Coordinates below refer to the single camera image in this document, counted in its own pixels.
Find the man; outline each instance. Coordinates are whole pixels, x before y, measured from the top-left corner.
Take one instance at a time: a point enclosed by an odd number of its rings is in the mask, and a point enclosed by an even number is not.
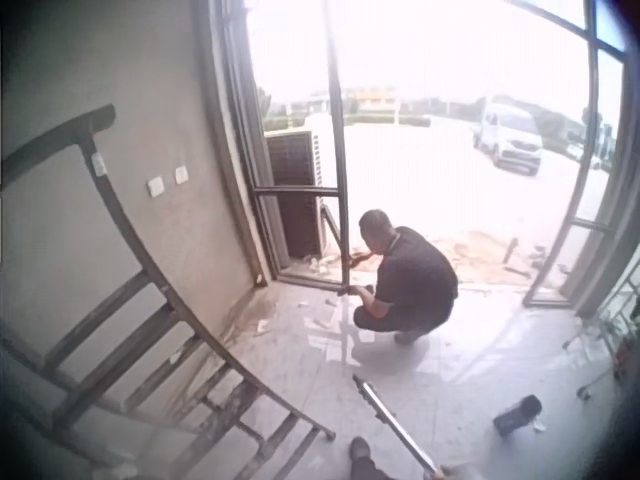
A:
[[[382,210],[362,216],[360,233],[371,252],[352,258],[351,266],[372,255],[384,258],[375,293],[371,287],[348,289],[362,299],[356,326],[397,332],[396,342],[409,345],[446,322],[458,297],[458,278],[447,258],[414,230],[394,228]]]
[[[351,459],[350,480],[393,480],[382,470],[376,468],[376,464],[371,459],[371,447],[362,437],[356,437],[349,446],[349,458]],[[449,470],[443,467],[443,471],[433,475],[424,475],[425,480],[456,480],[449,476]]]

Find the dark pants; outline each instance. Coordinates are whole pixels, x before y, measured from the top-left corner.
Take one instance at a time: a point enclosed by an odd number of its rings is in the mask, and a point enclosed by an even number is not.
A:
[[[356,308],[353,322],[358,328],[374,332],[411,332],[429,333],[449,319],[453,302],[444,309],[428,310],[392,306],[383,318],[375,318],[364,306]]]
[[[376,468],[376,464],[370,457],[356,458],[351,464],[351,480],[393,480],[382,470]]]

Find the person's leg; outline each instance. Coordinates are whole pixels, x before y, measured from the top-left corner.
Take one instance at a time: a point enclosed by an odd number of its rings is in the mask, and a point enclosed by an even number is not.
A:
[[[369,444],[362,437],[356,437],[349,447],[351,458],[351,480],[392,480],[382,470],[376,468],[371,459]]]
[[[443,311],[407,312],[406,327],[396,333],[394,339],[400,345],[411,345],[420,337],[428,335],[444,324],[451,315],[453,302]]]
[[[400,330],[396,316],[389,311],[384,318],[376,318],[366,308],[360,306],[353,312],[353,323],[356,327],[373,332],[396,332]]]

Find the parked car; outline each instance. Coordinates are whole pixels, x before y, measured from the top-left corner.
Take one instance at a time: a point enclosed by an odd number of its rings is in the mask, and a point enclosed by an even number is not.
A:
[[[572,143],[567,147],[567,156],[572,160],[579,162],[582,160],[582,153],[584,152],[584,145],[579,143]],[[591,168],[593,170],[600,170],[602,168],[602,160],[595,154],[591,157]]]
[[[536,175],[542,158],[542,138],[533,117],[524,110],[500,104],[485,108],[474,146],[486,149],[496,166],[510,164]]]

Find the white van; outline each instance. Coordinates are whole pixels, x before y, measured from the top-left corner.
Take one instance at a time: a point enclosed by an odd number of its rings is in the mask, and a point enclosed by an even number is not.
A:
[[[536,175],[542,158],[542,138],[533,117],[524,110],[507,105],[487,105],[474,146],[491,153],[496,166],[511,164]]]

